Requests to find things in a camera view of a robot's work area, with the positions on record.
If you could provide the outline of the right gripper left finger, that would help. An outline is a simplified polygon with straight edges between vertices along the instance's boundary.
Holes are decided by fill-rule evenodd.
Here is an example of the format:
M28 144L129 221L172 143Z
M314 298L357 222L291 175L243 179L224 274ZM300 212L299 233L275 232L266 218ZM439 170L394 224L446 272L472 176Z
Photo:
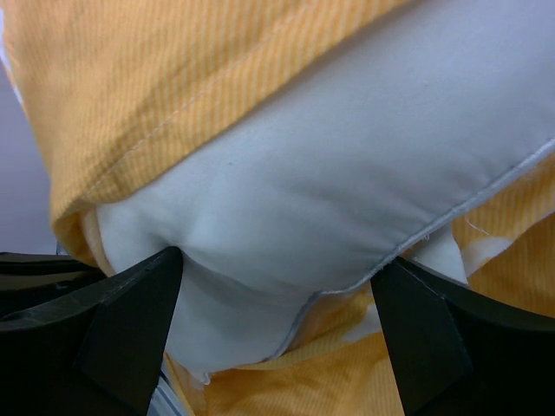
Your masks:
M3 253L2 414L146 414L182 267L176 248L114 276L68 256Z

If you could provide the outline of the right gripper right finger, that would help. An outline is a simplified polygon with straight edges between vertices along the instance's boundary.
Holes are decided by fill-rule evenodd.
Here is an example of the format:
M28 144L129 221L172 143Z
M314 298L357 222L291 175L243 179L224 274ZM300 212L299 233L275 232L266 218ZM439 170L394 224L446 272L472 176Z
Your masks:
M397 258L371 279L407 415L552 415L554 320Z

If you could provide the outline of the white pillow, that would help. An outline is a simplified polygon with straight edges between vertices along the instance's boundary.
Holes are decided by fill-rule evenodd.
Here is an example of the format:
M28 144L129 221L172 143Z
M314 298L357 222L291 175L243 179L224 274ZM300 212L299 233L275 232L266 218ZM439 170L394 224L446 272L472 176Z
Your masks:
M463 280L450 221L553 150L553 2L421 1L96 215L115 271L181 250L166 348L208 382L425 236Z

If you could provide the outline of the orange Mickey Mouse pillowcase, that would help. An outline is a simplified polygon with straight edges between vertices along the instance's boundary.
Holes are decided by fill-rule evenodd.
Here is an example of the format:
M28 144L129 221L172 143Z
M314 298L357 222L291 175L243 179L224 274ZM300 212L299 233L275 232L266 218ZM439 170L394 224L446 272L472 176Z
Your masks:
M96 211L152 184L366 29L421 1L4 1L1 57L50 179L71 255L108 262ZM449 230L467 284L554 314L554 150ZM426 263L425 236L397 256ZM319 300L278 357L195 378L195 415L398 415L370 280Z

